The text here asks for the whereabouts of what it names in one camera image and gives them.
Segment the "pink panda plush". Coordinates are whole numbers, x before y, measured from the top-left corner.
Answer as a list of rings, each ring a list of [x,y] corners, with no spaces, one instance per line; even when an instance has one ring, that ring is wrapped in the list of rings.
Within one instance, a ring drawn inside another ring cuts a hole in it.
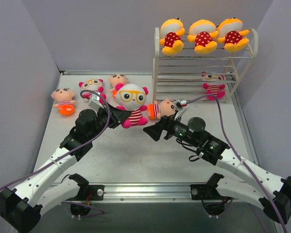
[[[226,78],[224,75],[218,74],[208,74],[207,72],[202,72],[202,80],[206,81],[203,83],[203,88],[206,90],[206,94],[213,94],[218,100],[222,99],[225,92],[225,84],[211,84],[210,82],[224,81]]]
[[[115,101],[118,103],[117,108],[131,112],[131,115],[123,121],[122,127],[128,129],[132,126],[146,125],[148,119],[143,116],[142,112],[147,110],[148,88],[133,83],[118,83],[115,89],[117,91],[115,95]]]
[[[84,99],[89,100],[91,96],[93,95],[90,91],[96,91],[98,92],[104,99],[106,99],[106,94],[104,93],[104,86],[103,86],[103,80],[102,79],[89,79],[84,82],[79,82],[79,87],[81,91],[84,91],[81,93],[81,96]]]

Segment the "pink panda plush back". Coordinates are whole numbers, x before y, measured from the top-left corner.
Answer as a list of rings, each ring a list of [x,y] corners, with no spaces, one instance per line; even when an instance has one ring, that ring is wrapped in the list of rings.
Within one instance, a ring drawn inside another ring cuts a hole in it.
[[[89,79],[84,82],[79,82],[79,87],[81,91],[84,91],[81,93],[81,96],[84,99],[89,100],[91,96],[93,95],[90,91],[96,91],[98,92],[104,99],[106,99],[106,94],[104,93],[104,86],[103,86],[103,80],[102,79]]]

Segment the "pink panda plush front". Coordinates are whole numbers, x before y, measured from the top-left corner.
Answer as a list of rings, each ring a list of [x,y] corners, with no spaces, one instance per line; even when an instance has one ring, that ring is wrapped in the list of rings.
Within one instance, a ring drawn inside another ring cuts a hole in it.
[[[210,82],[224,81],[226,78],[224,75],[218,74],[208,74],[207,72],[202,72],[202,80],[206,81],[203,83],[203,88],[206,90],[206,94],[213,94],[218,100],[222,99],[225,92],[225,84],[211,84]]]

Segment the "yellow plush red dotted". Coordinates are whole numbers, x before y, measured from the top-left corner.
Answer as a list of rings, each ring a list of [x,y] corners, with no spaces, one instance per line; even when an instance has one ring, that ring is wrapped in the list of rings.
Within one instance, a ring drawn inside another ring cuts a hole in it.
[[[238,52],[250,42],[247,38],[249,30],[243,30],[243,22],[236,18],[227,18],[216,27],[218,31],[217,42],[224,44],[227,52]]]
[[[209,54],[216,50],[218,31],[212,21],[200,19],[189,27],[187,40],[194,43],[197,54]]]
[[[166,20],[160,28],[160,46],[164,55],[175,55],[182,51],[184,43],[181,39],[185,28],[179,17]]]

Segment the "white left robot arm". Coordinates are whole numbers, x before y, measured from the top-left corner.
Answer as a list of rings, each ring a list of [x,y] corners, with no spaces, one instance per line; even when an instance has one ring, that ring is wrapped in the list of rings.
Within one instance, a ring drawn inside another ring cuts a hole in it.
[[[14,188],[4,187],[0,191],[0,216],[18,232],[28,233],[48,209],[71,197],[86,198],[88,187],[85,184],[65,182],[59,190],[50,186],[92,148],[93,140],[107,128],[121,125],[130,115],[130,111],[108,103],[97,112],[82,110],[69,134],[37,171],[23,178]]]

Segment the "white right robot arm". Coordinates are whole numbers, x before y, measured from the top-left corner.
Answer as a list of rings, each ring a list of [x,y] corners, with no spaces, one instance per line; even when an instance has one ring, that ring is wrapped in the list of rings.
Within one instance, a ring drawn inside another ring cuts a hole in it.
[[[282,178],[237,156],[230,145],[211,135],[205,127],[205,121],[199,117],[191,118],[187,124],[163,117],[143,131],[154,141],[159,141],[162,132],[166,131],[165,140],[174,136],[195,147],[198,159],[227,170],[243,181],[238,183],[214,174],[205,187],[208,197],[225,196],[250,203],[273,221],[287,224],[291,217],[291,176]]]

